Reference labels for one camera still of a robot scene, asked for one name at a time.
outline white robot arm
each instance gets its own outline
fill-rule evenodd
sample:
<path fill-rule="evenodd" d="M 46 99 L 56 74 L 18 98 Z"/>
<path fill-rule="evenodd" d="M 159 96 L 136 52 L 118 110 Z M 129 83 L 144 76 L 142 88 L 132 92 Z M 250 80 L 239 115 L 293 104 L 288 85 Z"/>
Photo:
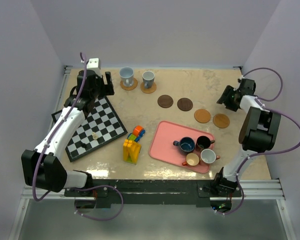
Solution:
<path fill-rule="evenodd" d="M 48 135 L 34 150 L 23 152 L 21 161 L 27 185 L 32 186 L 33 178 L 36 177 L 36 187 L 53 192 L 60 192 L 64 188 L 91 187 L 92 176 L 89 173 L 66 171 L 59 160 L 77 128 L 94 108 L 96 98 L 113 95 L 115 92 L 110 72 L 105 73 L 107 84 L 104 83 L 98 58 L 91 58 L 87 62 L 85 81 L 83 81 L 83 76 L 84 71 L 82 70 L 77 76 L 77 86 L 71 90 L 61 116 Z M 81 88 L 81 95 L 76 101 L 78 96 L 74 95 L 74 90 L 76 89 L 78 93 Z M 40 155 L 43 157 L 37 176 L 35 176 L 35 168 Z"/>
<path fill-rule="evenodd" d="M 212 191 L 216 195 L 227 196 L 233 193 L 242 173 L 257 157 L 255 155 L 273 148 L 281 120 L 280 114 L 265 109 L 265 105 L 254 95 L 254 80 L 244 78 L 238 81 L 240 84 L 237 89 L 228 85 L 217 101 L 235 112 L 240 108 L 247 115 L 239 133 L 239 151 L 211 183 Z"/>

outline chessboard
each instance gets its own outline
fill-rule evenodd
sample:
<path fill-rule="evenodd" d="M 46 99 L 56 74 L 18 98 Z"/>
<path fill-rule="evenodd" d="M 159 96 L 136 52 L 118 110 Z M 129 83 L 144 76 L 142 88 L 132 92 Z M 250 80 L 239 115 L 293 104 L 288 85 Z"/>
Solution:
<path fill-rule="evenodd" d="M 52 114 L 54 123 L 57 122 L 61 112 L 60 110 Z M 97 140 L 93 139 L 93 132 L 98 136 Z M 75 131 L 65 151 L 70 162 L 73 162 L 127 133 L 125 126 L 105 96 L 94 102 L 94 109 Z"/>

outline beige table surface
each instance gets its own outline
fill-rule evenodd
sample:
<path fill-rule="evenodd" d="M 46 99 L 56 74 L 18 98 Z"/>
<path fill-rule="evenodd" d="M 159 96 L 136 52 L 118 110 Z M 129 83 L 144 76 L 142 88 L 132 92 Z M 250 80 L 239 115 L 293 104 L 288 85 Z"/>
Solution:
<path fill-rule="evenodd" d="M 72 69 L 65 89 L 64 100 L 70 90 L 77 84 L 80 69 Z M 157 90 L 146 94 L 140 89 L 142 73 L 151 70 L 155 74 Z M 106 146 L 74 161 L 70 162 L 66 152 L 61 162 L 66 170 L 80 170 L 89 172 L 95 179 L 213 179 L 221 167 L 231 161 L 239 150 L 238 136 L 245 113 L 242 110 L 230 111 L 224 105 L 216 104 L 226 85 L 237 86 L 237 79 L 241 75 L 236 69 L 135 69 L 134 77 L 139 84 L 132 91 L 125 91 L 120 87 L 119 69 L 102 69 L 110 71 L 114 85 L 113 96 L 108 99 L 123 122 L 128 133 L 135 126 L 141 125 L 146 130 L 141 138 L 142 145 L 137 165 L 123 161 L 123 136 Z M 161 108 L 157 99 L 161 95 L 170 95 L 173 105 Z M 189 98 L 193 108 L 184 112 L 178 109 L 177 101 Z M 197 109 L 206 109 L 211 113 L 208 123 L 199 123 L 194 118 Z M 226 114 L 230 119 L 230 126 L 220 129 L 213 124 L 213 116 Z M 209 172 L 202 174 L 172 165 L 149 156 L 148 151 L 158 123 L 166 120 L 173 123 L 199 129 L 214 135 L 216 143 L 214 151 L 221 159 L 211 165 Z M 244 172 L 244 180 L 271 179 L 268 165 L 264 156 L 257 158 Z"/>

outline round coaster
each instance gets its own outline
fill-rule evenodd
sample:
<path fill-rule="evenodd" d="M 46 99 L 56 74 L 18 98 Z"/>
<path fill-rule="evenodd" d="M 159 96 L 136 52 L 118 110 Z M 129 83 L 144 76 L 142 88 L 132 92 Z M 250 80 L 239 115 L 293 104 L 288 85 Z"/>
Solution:
<path fill-rule="evenodd" d="M 213 123 L 218 128 L 225 129 L 226 127 L 229 126 L 230 119 L 228 118 L 227 115 L 219 113 L 213 117 Z"/>
<path fill-rule="evenodd" d="M 194 104 L 189 98 L 180 98 L 179 101 L 177 102 L 177 106 L 180 110 L 182 111 L 190 111 Z"/>
<path fill-rule="evenodd" d="M 158 98 L 158 104 L 162 108 L 170 108 L 174 104 L 174 100 L 169 95 L 162 95 Z"/>
<path fill-rule="evenodd" d="M 206 124 L 207 122 L 210 121 L 211 119 L 211 114 L 205 109 L 198 109 L 194 113 L 194 118 L 197 120 L 199 123 Z"/>
<path fill-rule="evenodd" d="M 140 85 L 140 88 L 141 88 L 141 91 L 144 92 L 145 94 L 152 94 L 155 90 L 157 90 L 157 85 L 154 82 L 152 84 L 151 88 L 145 88 L 145 83 L 142 82 L 141 85 Z"/>
<path fill-rule="evenodd" d="M 138 86 L 138 80 L 134 77 L 133 78 L 133 85 L 132 86 L 125 86 L 122 81 L 120 81 L 120 87 L 126 91 L 131 91 Z"/>

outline beige cup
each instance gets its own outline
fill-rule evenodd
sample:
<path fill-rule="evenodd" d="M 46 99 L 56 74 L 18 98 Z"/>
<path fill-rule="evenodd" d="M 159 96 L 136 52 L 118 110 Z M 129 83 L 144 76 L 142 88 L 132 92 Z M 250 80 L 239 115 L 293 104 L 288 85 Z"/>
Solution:
<path fill-rule="evenodd" d="M 220 159 L 220 156 L 217 156 L 216 153 L 211 149 L 204 149 L 200 153 L 200 165 L 210 165 L 213 164 L 216 160 Z"/>
<path fill-rule="evenodd" d="M 182 166 L 194 167 L 199 164 L 199 157 L 195 153 L 188 153 L 185 157 L 185 161 L 182 163 Z"/>

